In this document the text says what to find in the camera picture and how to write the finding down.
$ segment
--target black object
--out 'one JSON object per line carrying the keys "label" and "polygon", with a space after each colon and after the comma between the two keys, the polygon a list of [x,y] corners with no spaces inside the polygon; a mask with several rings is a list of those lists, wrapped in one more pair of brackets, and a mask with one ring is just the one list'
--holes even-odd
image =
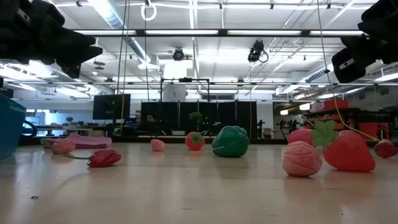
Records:
{"label": "black object", "polygon": [[184,52],[182,52],[182,49],[175,49],[173,59],[175,61],[182,61],[184,59]]}
{"label": "black object", "polygon": [[[267,56],[267,60],[265,60],[265,61],[260,60],[260,57],[262,54],[265,54]],[[256,40],[253,47],[250,49],[248,61],[250,63],[256,63],[257,61],[265,63],[268,61],[268,58],[269,58],[269,56],[268,56],[267,52],[264,51],[264,44],[262,43],[262,40]]]}
{"label": "black object", "polygon": [[94,96],[93,119],[130,118],[130,94]]}
{"label": "black object", "polygon": [[94,37],[63,28],[65,18],[53,4],[41,0],[0,1],[0,58],[28,64],[57,63],[71,78],[80,76],[83,62],[102,54]]}
{"label": "black object", "polygon": [[342,37],[345,49],[331,61],[336,78],[349,83],[363,77],[366,67],[376,60],[390,64],[398,61],[398,0],[380,0],[362,14],[358,28],[367,33],[359,37]]}

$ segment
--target red object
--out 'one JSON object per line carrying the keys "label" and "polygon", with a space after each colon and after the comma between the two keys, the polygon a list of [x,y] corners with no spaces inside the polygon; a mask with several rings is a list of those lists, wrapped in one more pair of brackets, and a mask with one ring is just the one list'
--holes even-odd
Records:
{"label": "red object", "polygon": [[201,140],[200,144],[195,144],[192,141],[192,137],[194,135],[196,135],[196,134],[199,134],[199,133],[196,133],[196,132],[192,131],[185,138],[185,144],[188,146],[189,150],[191,150],[191,151],[199,151],[203,147],[203,145],[205,144],[205,140],[204,139]]}
{"label": "red object", "polygon": [[75,142],[68,139],[59,139],[53,144],[58,151],[69,153],[76,149]]}
{"label": "red object", "polygon": [[[348,101],[346,100],[336,100],[337,107],[339,109],[348,108]],[[323,109],[324,110],[333,110],[336,109],[335,100],[326,100],[323,102]]]}
{"label": "red object", "polygon": [[319,172],[322,160],[315,148],[303,141],[287,146],[282,167],[291,176],[307,177]]}
{"label": "red object", "polygon": [[390,140],[383,139],[375,145],[374,151],[381,158],[388,158],[398,153],[398,147],[395,147]]}
{"label": "red object", "polygon": [[323,157],[338,170],[370,172],[376,163],[364,139],[354,131],[340,131],[326,149]]}
{"label": "red object", "polygon": [[96,151],[90,157],[88,165],[90,167],[108,167],[119,161],[122,156],[115,150]]}
{"label": "red object", "polygon": [[[387,123],[359,123],[358,126],[360,131],[372,137],[390,140],[390,130]],[[362,135],[362,137],[365,140],[373,140],[365,135]]]}
{"label": "red object", "polygon": [[164,148],[166,147],[166,144],[162,142],[161,140],[157,139],[152,139],[150,141],[150,145],[152,146],[152,151],[154,152],[162,152],[164,151]]}
{"label": "red object", "polygon": [[287,144],[292,144],[293,142],[297,141],[303,141],[310,146],[313,146],[312,141],[313,138],[311,136],[311,130],[310,129],[298,129],[293,131],[289,137],[287,138]]}

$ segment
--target pink ball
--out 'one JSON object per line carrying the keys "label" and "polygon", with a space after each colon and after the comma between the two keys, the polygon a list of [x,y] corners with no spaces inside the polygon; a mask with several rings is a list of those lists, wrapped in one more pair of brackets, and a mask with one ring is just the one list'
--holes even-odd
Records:
{"label": "pink ball", "polygon": [[306,177],[319,172],[322,160],[314,147],[297,141],[287,146],[282,166],[288,175]]}
{"label": "pink ball", "polygon": [[307,144],[309,144],[310,146],[313,146],[312,141],[312,135],[311,135],[311,129],[298,129],[293,131],[289,137],[287,138],[287,144],[291,144],[293,142],[297,142],[297,141],[303,141]]}
{"label": "pink ball", "polygon": [[52,146],[64,153],[73,152],[76,149],[75,142],[69,139],[57,139]]}
{"label": "pink ball", "polygon": [[154,151],[154,152],[162,152],[162,151],[164,151],[164,148],[166,147],[166,144],[164,144],[164,142],[162,142],[161,140],[157,140],[157,139],[152,139],[150,141],[150,144],[152,146],[152,151]]}

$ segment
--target yellow cable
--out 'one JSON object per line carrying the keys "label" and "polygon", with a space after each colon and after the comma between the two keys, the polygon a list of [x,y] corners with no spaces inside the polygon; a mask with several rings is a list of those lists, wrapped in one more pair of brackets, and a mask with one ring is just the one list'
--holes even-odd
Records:
{"label": "yellow cable", "polygon": [[[323,61],[324,61],[324,63],[325,63],[325,68],[328,69],[328,67],[327,67],[327,62],[326,62],[326,55],[325,55],[325,46],[324,46],[324,44],[323,44],[323,34],[322,34],[323,31],[322,31],[322,24],[321,24],[321,15],[320,15],[320,10],[319,10],[319,0],[317,0],[317,6],[318,6],[319,30],[320,30],[320,33],[321,33],[321,43],[322,43]],[[347,124],[343,121],[343,118],[341,117],[340,111],[339,111],[338,106],[337,106],[336,95],[335,95],[335,92],[333,91],[333,85],[331,84],[331,81],[330,81],[329,72],[327,72],[326,75],[327,75],[327,77],[328,77],[330,90],[331,90],[331,93],[333,94],[333,99],[334,99],[334,101],[335,101],[335,107],[336,107],[336,110],[337,110],[337,113],[338,113],[338,116],[339,116],[339,119],[340,119],[341,123],[343,123],[343,125],[346,126],[346,127],[347,127],[348,129],[350,129],[350,130],[353,130],[353,131],[356,131],[356,132],[358,132],[358,133],[361,133],[361,134],[363,134],[363,135],[365,135],[365,136],[367,136],[367,137],[373,139],[374,141],[380,141],[378,138],[375,138],[375,137],[370,136],[370,135],[368,135],[368,134],[366,134],[366,133],[364,133],[364,132],[362,132],[362,131],[360,131],[360,130],[357,130],[357,129],[355,129],[355,128],[352,128],[351,126],[347,125]]]}

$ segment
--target pink fabric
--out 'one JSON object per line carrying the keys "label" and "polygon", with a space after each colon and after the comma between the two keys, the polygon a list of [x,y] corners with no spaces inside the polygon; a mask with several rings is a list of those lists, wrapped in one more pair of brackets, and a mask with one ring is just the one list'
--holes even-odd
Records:
{"label": "pink fabric", "polygon": [[152,139],[150,141],[150,144],[151,144],[152,150],[154,152],[162,152],[162,151],[164,151],[164,148],[166,147],[166,144],[164,144],[164,142],[162,142],[161,140],[157,140],[157,139]]}
{"label": "pink fabric", "polygon": [[[75,143],[76,149],[102,149],[112,145],[112,139],[106,137],[80,136],[76,133],[70,133],[65,139]],[[59,142],[61,139],[46,139],[50,144]]]}
{"label": "pink fabric", "polygon": [[282,167],[291,176],[306,177],[319,172],[322,160],[314,147],[303,141],[287,145]]}
{"label": "pink fabric", "polygon": [[73,152],[76,149],[76,145],[73,141],[69,139],[59,139],[57,142],[53,144],[53,146],[61,152]]}
{"label": "pink fabric", "polygon": [[303,141],[305,143],[308,143],[310,146],[313,146],[312,141],[313,138],[311,136],[311,129],[298,129],[293,131],[289,137],[287,138],[287,144],[297,142],[297,141]]}

